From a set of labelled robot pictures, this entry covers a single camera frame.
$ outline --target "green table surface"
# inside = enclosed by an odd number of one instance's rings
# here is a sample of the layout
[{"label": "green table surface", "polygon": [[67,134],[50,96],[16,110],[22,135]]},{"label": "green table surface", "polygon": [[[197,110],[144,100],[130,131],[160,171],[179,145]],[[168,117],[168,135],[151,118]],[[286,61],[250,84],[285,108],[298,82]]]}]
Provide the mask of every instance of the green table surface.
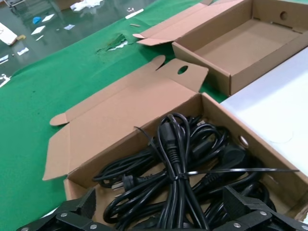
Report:
[{"label": "green table surface", "polygon": [[[158,0],[143,13],[129,20],[121,19],[17,71],[0,90],[0,231],[15,230],[65,200],[65,177],[42,180],[48,140],[60,129],[51,127],[50,119],[158,55],[173,59],[171,44],[145,47],[137,44],[132,34],[199,1]],[[124,38],[129,45],[107,51]],[[218,102],[225,99],[207,84],[201,91]]]}]

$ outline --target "hole in cardboard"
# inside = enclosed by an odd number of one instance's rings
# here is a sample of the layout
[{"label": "hole in cardboard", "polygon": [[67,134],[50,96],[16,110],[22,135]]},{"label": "hole in cardboard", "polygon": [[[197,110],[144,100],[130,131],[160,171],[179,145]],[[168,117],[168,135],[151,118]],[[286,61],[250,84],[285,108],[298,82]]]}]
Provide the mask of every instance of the hole in cardboard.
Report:
[{"label": "hole in cardboard", "polygon": [[281,20],[287,20],[288,18],[288,13],[286,11],[282,11],[280,14]]},{"label": "hole in cardboard", "polygon": [[183,66],[183,67],[181,67],[179,70],[178,70],[178,74],[180,75],[180,74],[183,74],[185,71],[187,71],[187,69],[188,69],[188,66]]},{"label": "hole in cardboard", "polygon": [[239,141],[240,141],[241,146],[243,146],[244,148],[249,147],[247,140],[243,136],[239,136]]}]

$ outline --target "cardboard box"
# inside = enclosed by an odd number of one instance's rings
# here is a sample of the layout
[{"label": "cardboard box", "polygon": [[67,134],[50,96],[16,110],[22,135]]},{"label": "cardboard box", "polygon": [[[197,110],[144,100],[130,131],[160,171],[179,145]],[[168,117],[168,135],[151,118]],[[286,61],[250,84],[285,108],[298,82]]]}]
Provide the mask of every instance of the cardboard box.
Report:
[{"label": "cardboard box", "polygon": [[[164,60],[158,56],[55,116],[52,125],[66,125],[50,139],[44,180],[68,174],[64,181],[67,199],[81,197],[96,185],[92,178],[104,166],[147,146],[147,138],[134,126],[154,135],[161,118],[170,112],[186,116],[202,114],[212,123],[227,127],[234,141],[244,138],[247,149],[268,167],[294,168],[207,94],[197,93],[207,68],[177,59],[162,66]],[[153,171],[159,169],[162,168],[157,166]],[[302,208],[308,184],[302,173],[272,173],[264,175],[263,181],[271,190],[279,212],[292,214],[295,205],[301,205],[296,210]],[[105,224],[103,211],[116,194],[119,191],[96,185],[95,221]]]},{"label": "cardboard box", "polygon": [[177,58],[208,67],[207,81],[233,95],[308,45],[307,12],[281,0],[219,0],[139,43],[175,40]]}]

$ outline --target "gray floor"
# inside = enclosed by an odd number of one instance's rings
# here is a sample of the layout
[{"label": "gray floor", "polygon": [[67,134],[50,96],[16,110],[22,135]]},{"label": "gray floor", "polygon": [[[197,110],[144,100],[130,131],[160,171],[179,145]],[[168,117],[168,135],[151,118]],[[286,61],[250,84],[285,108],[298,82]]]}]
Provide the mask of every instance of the gray floor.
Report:
[{"label": "gray floor", "polygon": [[[71,9],[60,11],[52,0],[26,0],[10,9],[0,6],[0,22],[17,35],[25,35],[26,39],[8,46],[0,41],[0,58],[9,55],[9,61],[0,65],[0,74],[11,76],[15,71],[64,47],[67,47],[94,32],[116,22],[128,15],[128,8],[135,11],[146,7],[155,0],[104,0],[100,6],[84,9],[79,13]],[[34,25],[35,16],[44,18],[54,13],[48,23]],[[76,25],[72,30],[64,30],[68,24]],[[38,26],[46,25],[41,34],[32,36]],[[18,56],[17,52],[28,47],[31,52]]]}]

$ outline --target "cardboard lid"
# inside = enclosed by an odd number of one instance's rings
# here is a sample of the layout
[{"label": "cardboard lid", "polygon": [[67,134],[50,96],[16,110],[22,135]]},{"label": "cardboard lid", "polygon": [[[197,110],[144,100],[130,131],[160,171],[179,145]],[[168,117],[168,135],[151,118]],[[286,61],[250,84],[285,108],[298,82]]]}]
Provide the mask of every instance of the cardboard lid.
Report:
[{"label": "cardboard lid", "polygon": [[209,5],[211,1],[206,0],[133,36],[142,39],[138,43],[147,46],[172,42],[242,1],[219,0]]},{"label": "cardboard lid", "polygon": [[207,68],[178,59],[162,66],[164,61],[164,56],[156,57],[52,118],[51,125],[66,125],[49,140],[43,179],[68,174],[134,132],[134,126],[143,126],[199,91]]}]

